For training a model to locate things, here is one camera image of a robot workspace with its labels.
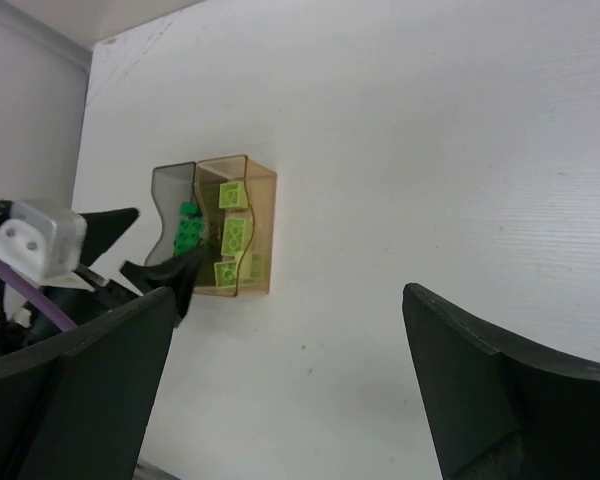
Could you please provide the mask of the light green 2x2 lego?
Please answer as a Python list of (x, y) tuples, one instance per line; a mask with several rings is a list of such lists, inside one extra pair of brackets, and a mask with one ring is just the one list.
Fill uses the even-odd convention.
[(249, 207), (248, 195), (243, 181), (225, 182), (219, 186), (218, 205), (226, 210), (245, 210)]

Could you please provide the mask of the small dark green curved lego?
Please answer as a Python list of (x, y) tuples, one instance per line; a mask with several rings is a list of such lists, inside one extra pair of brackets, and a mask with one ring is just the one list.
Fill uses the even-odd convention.
[(182, 202), (179, 208), (179, 215), (187, 218), (195, 218), (201, 215), (200, 208), (196, 203)]

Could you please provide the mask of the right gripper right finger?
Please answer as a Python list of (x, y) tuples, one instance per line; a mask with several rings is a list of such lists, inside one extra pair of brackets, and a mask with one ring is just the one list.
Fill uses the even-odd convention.
[(445, 479), (600, 479), (600, 363), (403, 290), (407, 340)]

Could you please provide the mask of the dark green 2x4 lego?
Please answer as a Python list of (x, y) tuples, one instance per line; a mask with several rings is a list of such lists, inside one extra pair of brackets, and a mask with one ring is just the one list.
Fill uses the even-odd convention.
[(174, 237), (173, 255), (179, 256), (195, 248), (199, 244), (204, 230), (205, 224), (202, 217), (183, 217)]

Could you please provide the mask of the light green sloped lego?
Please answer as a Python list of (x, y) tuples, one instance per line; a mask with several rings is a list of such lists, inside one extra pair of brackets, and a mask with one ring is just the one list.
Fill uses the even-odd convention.
[(246, 217), (226, 217), (224, 221), (221, 254), (237, 256), (244, 252), (253, 234), (252, 220)]

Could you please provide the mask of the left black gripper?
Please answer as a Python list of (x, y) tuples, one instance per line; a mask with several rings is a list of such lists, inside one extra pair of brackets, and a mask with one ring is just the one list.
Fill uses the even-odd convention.
[[(87, 224), (80, 263), (91, 266), (106, 253), (138, 219), (136, 208), (123, 208), (102, 212), (81, 213)], [(142, 293), (157, 288), (169, 288), (174, 293), (180, 325), (187, 315), (191, 297), (202, 263), (205, 248), (194, 247), (156, 265), (137, 265), (125, 261), (121, 275)], [(138, 297), (126, 287), (111, 280), (101, 285), (94, 284), (88, 290), (46, 286), (40, 291), (77, 326), (98, 318), (100, 315), (122, 306)], [(17, 311), (29, 319), (29, 326), (13, 315), (7, 319), (4, 308), (5, 282), (0, 279), (0, 356), (21, 350), (61, 333), (61, 330), (30, 302), (25, 302)]]

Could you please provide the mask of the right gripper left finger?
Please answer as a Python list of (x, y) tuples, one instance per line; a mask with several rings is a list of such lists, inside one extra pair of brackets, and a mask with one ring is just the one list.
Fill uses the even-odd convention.
[(130, 479), (177, 318), (156, 289), (0, 357), (0, 479)]

